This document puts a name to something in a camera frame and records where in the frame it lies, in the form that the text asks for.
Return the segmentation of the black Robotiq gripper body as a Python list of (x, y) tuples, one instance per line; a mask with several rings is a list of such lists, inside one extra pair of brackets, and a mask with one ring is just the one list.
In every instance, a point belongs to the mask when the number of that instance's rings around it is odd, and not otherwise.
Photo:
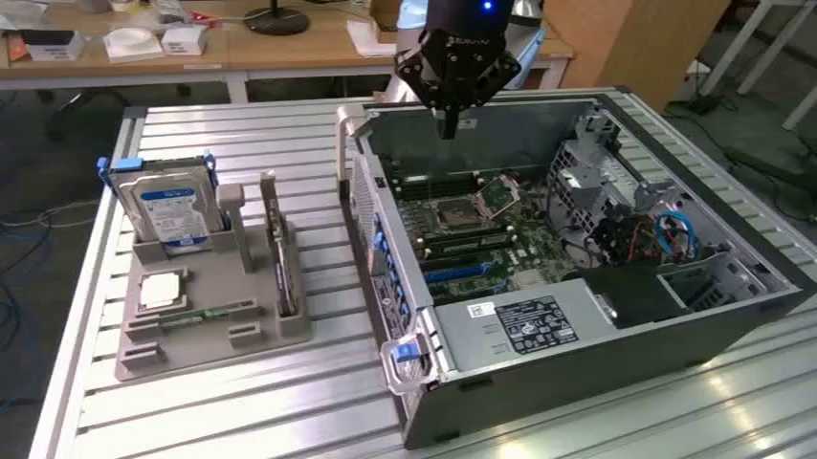
[(507, 50), (508, 1), (430, 1), (420, 47), (447, 90), (451, 55), (494, 55)]

